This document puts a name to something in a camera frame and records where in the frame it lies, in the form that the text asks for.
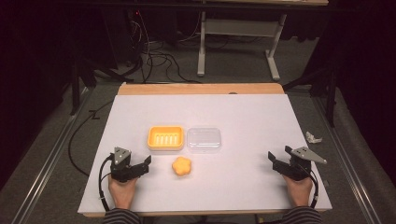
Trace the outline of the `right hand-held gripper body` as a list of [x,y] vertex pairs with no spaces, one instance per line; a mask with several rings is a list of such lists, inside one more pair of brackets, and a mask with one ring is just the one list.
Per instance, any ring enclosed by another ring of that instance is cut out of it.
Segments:
[[313,162],[326,164],[327,160],[308,147],[293,148],[289,162],[282,162],[281,174],[296,181],[303,180],[310,176]]

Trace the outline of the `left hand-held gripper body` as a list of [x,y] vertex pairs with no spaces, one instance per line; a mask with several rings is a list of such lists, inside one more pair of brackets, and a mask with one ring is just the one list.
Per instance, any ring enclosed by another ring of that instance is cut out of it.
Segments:
[[136,167],[131,165],[131,151],[115,147],[110,165],[111,177],[121,183],[140,177]]

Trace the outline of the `yellow soap dish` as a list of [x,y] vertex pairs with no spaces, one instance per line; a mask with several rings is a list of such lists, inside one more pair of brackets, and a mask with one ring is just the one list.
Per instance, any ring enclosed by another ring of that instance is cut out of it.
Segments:
[[181,150],[184,145],[184,130],[181,126],[153,126],[148,131],[147,144],[151,150]]

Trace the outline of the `yellow flower-shaped soap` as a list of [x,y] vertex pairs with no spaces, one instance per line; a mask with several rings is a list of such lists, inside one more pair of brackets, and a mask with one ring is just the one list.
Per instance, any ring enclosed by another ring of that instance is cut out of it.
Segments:
[[177,157],[172,163],[172,168],[178,176],[188,175],[191,172],[191,160],[184,157]]

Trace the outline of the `clear plastic lid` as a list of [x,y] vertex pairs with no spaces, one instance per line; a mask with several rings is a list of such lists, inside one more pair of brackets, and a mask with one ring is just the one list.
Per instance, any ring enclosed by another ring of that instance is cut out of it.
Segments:
[[221,148],[218,128],[190,128],[187,132],[187,147],[192,153],[215,153]]

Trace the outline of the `person's left hand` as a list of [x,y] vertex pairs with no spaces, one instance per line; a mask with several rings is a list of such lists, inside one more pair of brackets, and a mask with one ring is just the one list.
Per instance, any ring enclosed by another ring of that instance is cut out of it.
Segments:
[[132,207],[136,182],[136,178],[124,183],[111,176],[108,178],[108,189],[116,208],[129,210]]

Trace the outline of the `person's right hand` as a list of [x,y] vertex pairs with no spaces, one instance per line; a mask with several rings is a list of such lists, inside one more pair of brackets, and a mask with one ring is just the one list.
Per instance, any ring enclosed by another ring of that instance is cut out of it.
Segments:
[[303,180],[293,180],[283,176],[287,184],[290,200],[295,206],[308,206],[311,189],[313,188],[312,180],[308,177]]

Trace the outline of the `white table mat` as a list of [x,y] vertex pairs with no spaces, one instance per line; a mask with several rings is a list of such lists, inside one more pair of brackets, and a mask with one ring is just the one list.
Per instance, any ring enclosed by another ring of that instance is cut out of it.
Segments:
[[[149,129],[180,125],[183,129],[220,130],[215,153],[152,152]],[[115,147],[131,150],[132,161],[151,156],[147,174],[138,179],[133,211],[140,216],[213,215],[276,212],[290,208],[283,177],[272,168],[268,151],[285,161],[285,146],[305,144],[304,135],[285,94],[186,94],[116,96],[99,144],[78,211],[100,216],[99,195],[107,184],[104,159]],[[191,160],[191,172],[178,176],[172,163]]]

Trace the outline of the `black metal stand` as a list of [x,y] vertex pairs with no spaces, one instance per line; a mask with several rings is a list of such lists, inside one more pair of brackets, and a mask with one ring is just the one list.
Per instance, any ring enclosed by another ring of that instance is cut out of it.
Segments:
[[335,91],[336,91],[337,71],[335,68],[319,68],[319,70],[312,72],[308,75],[303,75],[294,79],[290,83],[282,86],[284,91],[289,91],[294,87],[310,84],[310,94],[314,97],[326,96],[325,118],[328,123],[333,127],[334,120],[334,107]]
[[76,115],[78,109],[80,108],[80,88],[79,83],[83,82],[87,88],[96,87],[96,79],[94,78],[93,71],[99,70],[106,75],[124,82],[125,77],[118,75],[116,72],[102,66],[101,64],[95,62],[94,60],[87,59],[82,56],[76,56],[72,64],[71,69],[71,87],[72,87],[72,110],[71,114]]

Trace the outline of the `metal floor rail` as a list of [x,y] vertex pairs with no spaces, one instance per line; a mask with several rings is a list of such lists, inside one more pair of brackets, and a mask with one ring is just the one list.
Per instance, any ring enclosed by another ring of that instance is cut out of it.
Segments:
[[351,187],[352,193],[360,207],[360,210],[363,213],[367,224],[381,224],[381,221],[378,219],[377,213],[373,207],[366,187],[364,187],[361,179],[358,177],[356,169],[353,166],[350,158],[348,157],[346,149],[344,148],[344,145],[342,144],[337,131],[326,118],[325,106],[323,105],[322,101],[317,97],[314,97],[312,101],[321,119],[323,120],[326,129],[330,133],[332,142],[335,146],[338,160],[341,162],[341,168],[343,169],[347,182]]
[[63,153],[63,147],[66,139],[69,137],[72,128],[75,125],[75,122],[80,114],[82,107],[86,104],[88,99],[92,95],[92,90],[85,87],[82,92],[79,94],[81,103],[77,107],[77,110],[74,115],[70,115],[67,122],[65,123],[60,135],[58,136],[54,146],[52,147],[49,155],[46,157],[46,160],[40,169],[35,181],[30,187],[24,201],[22,202],[17,214],[13,218],[11,224],[26,224],[29,216],[35,208],[35,205],[40,198],[41,193],[46,187],[50,176]]

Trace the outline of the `white metal desk frame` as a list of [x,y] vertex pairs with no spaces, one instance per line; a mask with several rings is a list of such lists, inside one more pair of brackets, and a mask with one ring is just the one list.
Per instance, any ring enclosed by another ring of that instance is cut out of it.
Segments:
[[207,35],[240,35],[272,38],[271,48],[267,49],[264,53],[272,80],[279,81],[280,75],[276,66],[275,52],[286,18],[286,14],[281,14],[277,21],[221,20],[208,19],[206,14],[202,12],[197,76],[203,77],[205,75],[205,37]]

